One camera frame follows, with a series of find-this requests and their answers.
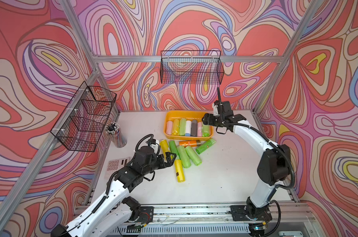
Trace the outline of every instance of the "colorful swirl wallpaper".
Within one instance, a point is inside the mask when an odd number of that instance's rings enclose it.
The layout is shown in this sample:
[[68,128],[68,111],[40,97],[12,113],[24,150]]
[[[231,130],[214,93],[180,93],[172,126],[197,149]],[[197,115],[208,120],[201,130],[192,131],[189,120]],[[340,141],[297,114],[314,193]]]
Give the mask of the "colorful swirl wallpaper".
[[[222,55],[282,55],[306,0],[82,0],[75,4],[96,55],[160,55],[220,50]],[[99,64],[120,110],[210,109],[216,85],[163,85],[160,63]],[[252,109],[274,63],[224,63],[221,89],[234,109]]]
[[[282,55],[308,0],[70,0],[95,54]],[[159,63],[101,63],[120,110],[211,108],[215,85],[162,85]],[[252,109],[274,63],[224,63],[223,99]],[[59,0],[0,0],[0,204],[91,68]],[[325,0],[259,116],[295,157],[325,236],[358,236],[358,0]],[[84,201],[105,147],[57,145],[3,235],[49,236]]]
[[[91,69],[55,1],[0,1],[0,204]],[[2,236],[48,236],[88,191],[96,152],[57,145]]]
[[325,236],[358,236],[358,0],[327,0],[260,109]]

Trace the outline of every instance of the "orange tray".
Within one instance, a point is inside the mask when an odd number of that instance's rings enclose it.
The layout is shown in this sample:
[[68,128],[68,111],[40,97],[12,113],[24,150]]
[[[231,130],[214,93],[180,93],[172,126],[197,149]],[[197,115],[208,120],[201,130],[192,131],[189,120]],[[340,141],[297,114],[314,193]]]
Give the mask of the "orange tray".
[[177,135],[168,135],[166,133],[166,124],[167,121],[174,121],[174,119],[181,119],[185,118],[187,120],[194,120],[196,119],[198,122],[201,122],[201,119],[204,117],[206,112],[198,112],[198,111],[188,111],[188,110],[172,110],[167,112],[165,125],[163,126],[163,133],[166,135],[168,139],[171,140],[201,140],[207,141],[213,136],[213,126],[210,126],[210,136],[177,136]]

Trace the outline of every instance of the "robotic arm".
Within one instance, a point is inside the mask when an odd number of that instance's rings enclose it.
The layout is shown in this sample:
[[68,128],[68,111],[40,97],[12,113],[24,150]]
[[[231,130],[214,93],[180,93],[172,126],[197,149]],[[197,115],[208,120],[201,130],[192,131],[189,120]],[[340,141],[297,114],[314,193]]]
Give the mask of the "robotic arm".
[[[221,101],[219,88],[217,92],[219,100],[213,105],[214,113],[204,115],[202,118],[204,125],[216,126],[216,132],[219,134],[226,133],[226,131],[225,133],[218,131],[220,127],[225,127],[226,130],[246,140],[261,155],[257,168],[260,180],[252,195],[247,198],[244,213],[247,220],[257,220],[268,208],[269,201],[277,188],[291,189],[294,186],[295,173],[289,158],[290,149],[286,145],[278,145],[269,140],[259,130],[252,127],[242,115],[234,115],[230,103]],[[176,154],[166,152],[167,162],[165,162],[164,155],[159,155],[160,146],[153,137],[152,134],[143,137],[136,145],[133,159],[111,175],[103,194],[66,226],[57,225],[51,232],[51,237],[103,237],[115,226],[122,225],[128,220],[137,220],[141,205],[129,196],[130,192],[144,179],[152,181],[156,169],[172,166],[176,158]],[[147,146],[139,148],[139,145],[147,138],[149,138],[146,142]],[[149,173],[153,173],[152,179],[145,177]],[[291,175],[290,185],[284,186],[282,181],[289,174]],[[131,228],[142,227],[143,225],[134,225]]]
[[[152,181],[156,169],[170,167],[176,159],[175,153],[166,152],[165,162],[163,154],[159,155],[160,146],[153,137],[152,134],[143,137],[137,143],[134,156],[129,163],[110,176],[103,194],[66,226],[58,224],[51,232],[51,237],[103,237],[115,226],[122,225],[128,220],[137,220],[141,204],[130,197],[129,193],[144,179]],[[147,138],[148,145],[139,148]],[[153,173],[151,179],[145,177],[149,173]]]
[[[214,113],[206,113],[202,118],[205,125],[216,126],[216,132],[225,134],[230,130],[242,137],[254,150],[261,155],[257,173],[260,179],[254,192],[246,200],[246,217],[257,220],[268,207],[276,189],[281,187],[291,189],[295,184],[295,173],[291,165],[290,149],[286,145],[278,145],[271,141],[251,124],[242,115],[234,115],[229,101],[221,101],[220,90],[217,88],[219,100],[213,105]],[[219,132],[225,127],[225,133]],[[283,180],[291,175],[290,185],[284,186]]]

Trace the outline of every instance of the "black mounting plate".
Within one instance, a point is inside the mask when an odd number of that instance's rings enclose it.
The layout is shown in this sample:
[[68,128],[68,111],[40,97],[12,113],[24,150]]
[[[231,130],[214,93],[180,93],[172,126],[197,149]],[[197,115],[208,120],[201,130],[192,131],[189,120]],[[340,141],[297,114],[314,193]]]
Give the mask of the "black mounting plate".
[[[251,221],[249,218],[246,217],[245,206],[246,205],[230,206],[230,214],[232,214],[233,221]],[[269,207],[267,206],[265,212],[261,217],[257,219],[257,221],[269,222],[272,219],[273,218],[269,211]]]
[[[147,215],[144,215],[141,213],[147,213],[150,216],[150,219],[148,218]],[[153,215],[154,215],[154,207],[151,206],[147,206],[147,207],[141,207],[140,211],[139,211],[139,217],[137,219],[137,222],[141,222],[141,223],[148,223],[153,221]]]

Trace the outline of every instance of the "wire mesh basket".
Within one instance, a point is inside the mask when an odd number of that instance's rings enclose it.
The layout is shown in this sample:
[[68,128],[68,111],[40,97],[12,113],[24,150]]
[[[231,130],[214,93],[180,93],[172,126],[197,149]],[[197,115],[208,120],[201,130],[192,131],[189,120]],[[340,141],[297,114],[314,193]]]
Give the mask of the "wire mesh basket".
[[58,133],[51,133],[68,150],[94,152],[116,96],[108,89],[86,86],[80,100]]
[[160,82],[221,84],[224,68],[219,50],[162,50]]

